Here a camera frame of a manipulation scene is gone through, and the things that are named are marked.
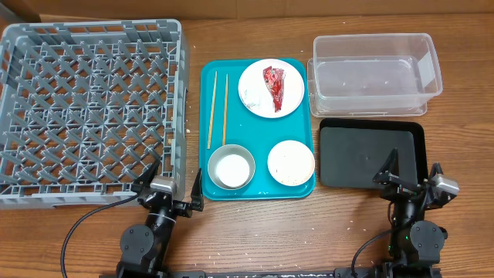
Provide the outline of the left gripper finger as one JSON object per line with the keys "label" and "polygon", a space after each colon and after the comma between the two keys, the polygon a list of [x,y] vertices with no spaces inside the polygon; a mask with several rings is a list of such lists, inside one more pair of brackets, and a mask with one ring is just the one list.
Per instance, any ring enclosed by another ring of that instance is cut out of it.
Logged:
{"label": "left gripper finger", "polygon": [[142,192],[145,188],[149,188],[153,178],[157,174],[157,170],[161,164],[159,159],[155,160],[143,174],[133,181],[133,192]]}
{"label": "left gripper finger", "polygon": [[191,190],[191,209],[202,212],[204,209],[204,196],[201,187],[202,172],[198,169],[194,185]]}

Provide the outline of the wooden chopstick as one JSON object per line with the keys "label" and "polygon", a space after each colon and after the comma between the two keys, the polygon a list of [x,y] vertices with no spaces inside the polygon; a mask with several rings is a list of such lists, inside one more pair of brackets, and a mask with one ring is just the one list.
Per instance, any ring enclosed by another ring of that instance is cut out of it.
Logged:
{"label": "wooden chopstick", "polygon": [[226,145],[227,121],[228,121],[228,90],[229,90],[228,85],[229,85],[229,77],[228,77],[228,74],[226,74],[224,109],[223,109],[223,125],[222,125],[222,146]]}
{"label": "wooden chopstick", "polygon": [[210,119],[209,119],[209,129],[208,129],[208,145],[207,149],[211,149],[211,139],[214,125],[214,114],[215,114],[215,98],[216,98],[216,90],[217,90],[217,81],[218,80],[218,72],[215,72],[215,78],[213,83],[213,91],[211,97],[211,111],[210,111]]}

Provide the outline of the small white plate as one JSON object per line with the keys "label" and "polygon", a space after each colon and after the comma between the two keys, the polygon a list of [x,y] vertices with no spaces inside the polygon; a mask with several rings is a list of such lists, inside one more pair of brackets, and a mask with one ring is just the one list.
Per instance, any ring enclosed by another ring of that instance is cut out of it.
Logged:
{"label": "small white plate", "polygon": [[271,176],[285,186],[299,186],[311,179],[316,162],[313,152],[303,143],[281,141],[269,152],[267,166]]}

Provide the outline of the red snack wrapper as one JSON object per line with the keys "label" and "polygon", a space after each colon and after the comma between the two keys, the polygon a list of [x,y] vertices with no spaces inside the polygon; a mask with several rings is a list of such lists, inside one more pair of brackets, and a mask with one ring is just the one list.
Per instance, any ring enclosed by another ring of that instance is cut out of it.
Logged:
{"label": "red snack wrapper", "polygon": [[272,96],[274,111],[277,113],[281,111],[283,105],[285,71],[269,66],[262,74],[266,88]]}

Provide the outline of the small white cup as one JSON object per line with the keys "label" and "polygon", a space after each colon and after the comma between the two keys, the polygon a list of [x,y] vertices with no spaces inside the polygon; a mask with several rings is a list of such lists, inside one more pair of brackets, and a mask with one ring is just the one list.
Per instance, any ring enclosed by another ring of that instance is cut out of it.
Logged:
{"label": "small white cup", "polygon": [[250,167],[244,157],[238,154],[229,154],[219,161],[215,173],[222,187],[241,188],[249,179]]}

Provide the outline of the white tissue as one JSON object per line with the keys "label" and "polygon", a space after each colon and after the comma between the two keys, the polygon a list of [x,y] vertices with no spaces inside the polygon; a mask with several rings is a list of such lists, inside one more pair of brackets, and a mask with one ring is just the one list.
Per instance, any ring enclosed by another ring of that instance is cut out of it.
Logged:
{"label": "white tissue", "polygon": [[243,92],[243,101],[250,110],[262,107],[262,91],[258,88],[248,88]]}

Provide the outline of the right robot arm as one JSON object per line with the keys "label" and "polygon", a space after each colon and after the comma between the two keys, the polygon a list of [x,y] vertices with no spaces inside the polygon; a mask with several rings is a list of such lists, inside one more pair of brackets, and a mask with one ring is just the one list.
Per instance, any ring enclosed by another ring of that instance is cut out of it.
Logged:
{"label": "right robot arm", "polygon": [[399,177],[398,150],[392,149],[373,181],[382,185],[381,197],[393,206],[388,215],[391,223],[390,259],[375,267],[376,277],[440,277],[434,265],[448,238],[447,231],[425,220],[425,212],[440,209],[459,192],[456,181],[447,179],[439,163],[421,184]]}

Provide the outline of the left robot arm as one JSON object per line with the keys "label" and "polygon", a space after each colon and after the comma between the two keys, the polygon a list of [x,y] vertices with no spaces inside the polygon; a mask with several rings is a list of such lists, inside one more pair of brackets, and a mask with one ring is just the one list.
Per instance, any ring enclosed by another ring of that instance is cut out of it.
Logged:
{"label": "left robot arm", "polygon": [[173,178],[160,176],[155,161],[134,180],[131,190],[137,202],[148,210],[145,223],[127,228],[120,238],[122,252],[116,277],[170,277],[164,258],[177,217],[192,217],[204,209],[201,189],[202,173],[198,171],[191,190],[191,201],[185,202],[183,190]]}

